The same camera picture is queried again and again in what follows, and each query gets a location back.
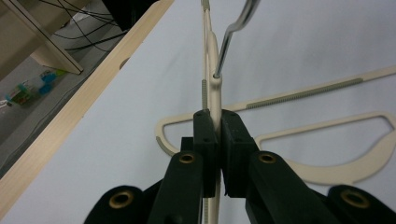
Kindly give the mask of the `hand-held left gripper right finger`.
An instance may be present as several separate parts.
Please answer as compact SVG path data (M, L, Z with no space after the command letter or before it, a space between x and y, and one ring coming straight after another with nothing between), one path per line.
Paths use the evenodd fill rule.
M280 156L258 149L239 115L223 110L221 130L226 193L246 200L253 224L340 224Z

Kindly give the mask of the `white table mat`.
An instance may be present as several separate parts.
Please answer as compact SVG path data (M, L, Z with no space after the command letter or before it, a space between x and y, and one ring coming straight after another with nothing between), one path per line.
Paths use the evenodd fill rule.
M233 35L222 101L234 104L396 65L396 0L261 0ZM83 224L119 185L147 188L169 157L154 128L201 106L201 0L174 0L95 94L88 81L60 125L0 180L0 224ZM263 147L309 165L353 161L390 132L396 75L241 115Z

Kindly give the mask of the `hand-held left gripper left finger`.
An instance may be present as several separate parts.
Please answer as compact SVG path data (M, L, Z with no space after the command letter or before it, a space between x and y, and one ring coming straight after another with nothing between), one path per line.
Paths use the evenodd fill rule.
M159 187L148 224L201 224L203 198L216 191L219 144L208 109L193 114L193 137L183 137Z

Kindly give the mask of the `colourful plastic toy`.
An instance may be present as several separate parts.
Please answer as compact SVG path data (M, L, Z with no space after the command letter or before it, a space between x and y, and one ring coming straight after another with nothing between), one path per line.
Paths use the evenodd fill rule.
M9 105L25 105L28 101L49 93L55 80L64 74L64 70L46 70L37 77L18 84L5 96L5 100Z

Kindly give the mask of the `cream plastic clothes hanger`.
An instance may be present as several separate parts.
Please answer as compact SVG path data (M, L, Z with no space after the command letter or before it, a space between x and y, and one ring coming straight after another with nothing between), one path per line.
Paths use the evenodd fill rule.
M318 185L353 185L354 183L360 182L372 175L375 175L381 169L383 169L389 162L393 151L396 149L396 117L388 112L375 111L341 119L323 121L303 127L288 129L285 131L261 134L255 137L255 142L259 149L262 149L261 143L266 140L272 140L299 133L313 132L333 126L374 118L381 118L387 121L392 127L393 131L381 138L368 152L354 161L334 166L313 166L298 163L296 161L286 160L286 163L290 166L290 168L302 180L308 183Z
M221 48L212 29L209 0L202 0L203 30L204 30L204 78L203 78L203 108L207 108L213 121L217 138L221 136L221 87L222 67L234 32L243 29L254 15L261 0L246 0L241 14L231 23L225 32Z
M388 77L391 75L396 75L396 65L377 69L363 74L358 74L351 77L344 77L341 79L337 79L326 83L321 83L318 85L313 85L310 87L301 88L296 91L286 91L268 97L247 100L244 102L239 102L231 105L225 105L224 108L226 110L237 112L237 111L249 110L249 109L259 108L268 105L276 105L297 99L302 99L313 95L322 94L324 92L340 90L343 88L361 84L363 82L379 79L382 77ZM181 115L166 117L157 122L155 127L155 138L160 148L166 154L172 156L175 153L178 153L178 149L166 139L164 128L168 125L187 122L187 121L191 121L192 119L193 119L193 113L190 112Z

